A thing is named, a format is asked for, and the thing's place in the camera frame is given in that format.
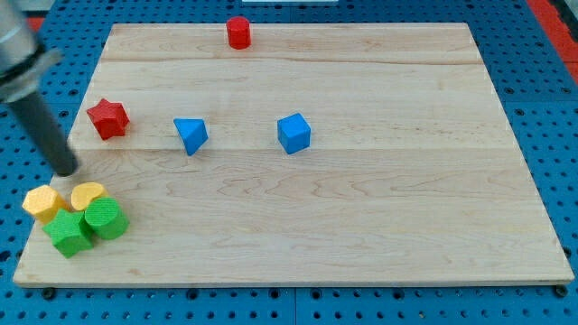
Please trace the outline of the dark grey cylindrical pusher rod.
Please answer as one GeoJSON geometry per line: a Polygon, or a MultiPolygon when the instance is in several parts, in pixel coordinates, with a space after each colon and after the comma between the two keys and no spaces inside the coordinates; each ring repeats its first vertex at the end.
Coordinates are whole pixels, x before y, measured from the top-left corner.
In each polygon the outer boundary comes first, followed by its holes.
{"type": "Polygon", "coordinates": [[[49,106],[38,92],[9,102],[8,106],[54,173],[70,176],[77,171],[78,160],[49,106]]]}

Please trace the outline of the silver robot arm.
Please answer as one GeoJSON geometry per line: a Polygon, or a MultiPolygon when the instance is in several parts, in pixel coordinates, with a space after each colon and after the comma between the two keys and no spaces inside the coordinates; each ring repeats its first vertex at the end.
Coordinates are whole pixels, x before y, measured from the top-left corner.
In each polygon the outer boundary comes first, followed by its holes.
{"type": "Polygon", "coordinates": [[[70,176],[78,160],[39,90],[42,74],[61,59],[60,51],[46,49],[14,2],[1,0],[1,102],[13,111],[53,172],[70,176]]]}

